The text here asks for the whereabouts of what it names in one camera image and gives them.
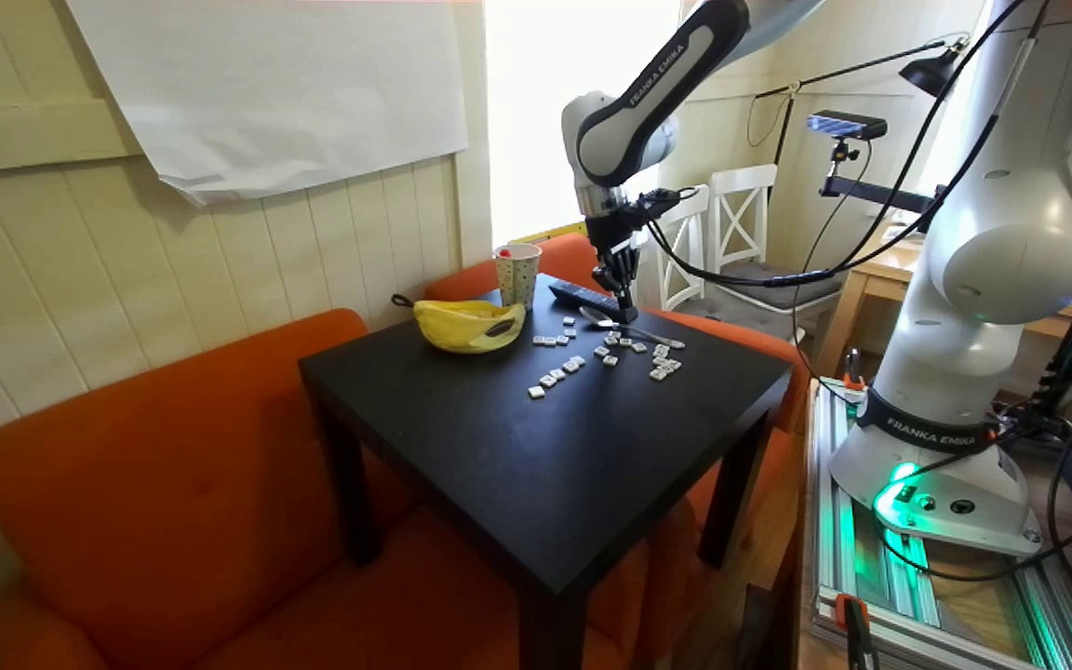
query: yellow banana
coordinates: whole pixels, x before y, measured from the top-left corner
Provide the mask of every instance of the yellow banana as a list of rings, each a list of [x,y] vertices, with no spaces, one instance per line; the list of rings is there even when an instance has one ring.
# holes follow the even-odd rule
[[[526,331],[526,304],[496,301],[415,301],[412,316],[436,350],[487,354],[511,347]]]

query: orange sofa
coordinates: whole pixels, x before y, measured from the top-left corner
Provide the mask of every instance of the orange sofa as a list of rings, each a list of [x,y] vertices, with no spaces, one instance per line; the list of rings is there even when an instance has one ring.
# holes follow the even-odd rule
[[[363,455],[382,556],[350,566],[296,357],[336,311],[0,427],[0,670],[506,670],[518,596]],[[647,549],[587,605],[587,670],[632,668]]]
[[[598,291],[593,281],[596,249],[585,236],[559,236],[544,242],[538,272],[559,276],[582,287]],[[496,260],[467,266],[423,287],[423,300],[481,300],[497,287]],[[706,331],[716,339],[759,350],[790,367],[790,391],[770,419],[768,446],[759,460],[759,473],[743,499],[737,543],[729,543],[729,560],[737,564],[740,585],[790,601],[801,577],[801,518],[805,518],[805,437],[809,437],[809,360],[785,339],[775,339],[754,329],[721,326],[693,314],[657,314],[673,326]],[[637,658],[665,658],[683,639],[693,617],[709,596],[716,569],[694,560],[699,529],[709,510],[709,496],[717,486],[717,467],[709,467],[688,496],[662,518],[662,524],[647,540],[652,580],[645,587],[645,617],[637,636]],[[791,644],[795,633],[785,625],[775,628],[776,639]]]

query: black table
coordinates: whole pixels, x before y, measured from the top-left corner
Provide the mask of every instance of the black table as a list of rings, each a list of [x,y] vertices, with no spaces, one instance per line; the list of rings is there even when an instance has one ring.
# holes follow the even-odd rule
[[[352,560],[373,564],[381,550],[358,450],[367,445],[518,585],[526,670],[582,668],[593,585],[717,460],[699,556],[721,566],[768,419],[790,381],[783,360],[656,316],[640,316],[629,337],[683,343],[665,381],[647,375],[652,347],[606,370],[596,357],[598,331],[536,347],[531,337],[562,337],[562,316],[538,281],[511,350],[439,354],[415,326],[399,326],[300,360]],[[574,354],[587,367],[529,399]]]

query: white paper sheet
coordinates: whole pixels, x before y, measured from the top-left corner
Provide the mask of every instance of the white paper sheet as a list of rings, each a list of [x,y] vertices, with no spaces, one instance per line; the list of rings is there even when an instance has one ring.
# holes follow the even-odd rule
[[[465,147],[441,0],[67,0],[157,175],[276,199]]]

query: tabletop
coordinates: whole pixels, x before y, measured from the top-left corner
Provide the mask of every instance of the tabletop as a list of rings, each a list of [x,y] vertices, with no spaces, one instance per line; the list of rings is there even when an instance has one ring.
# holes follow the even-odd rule
[[[538,276],[526,337],[497,354],[439,354],[415,326],[300,360],[304,381],[373,446],[429,486],[522,577],[546,592],[598,580],[652,518],[721,460],[785,391],[790,370],[657,316],[629,326],[647,350],[552,304]],[[673,339],[682,370],[652,381],[656,343]],[[529,389],[585,357],[544,399]]]

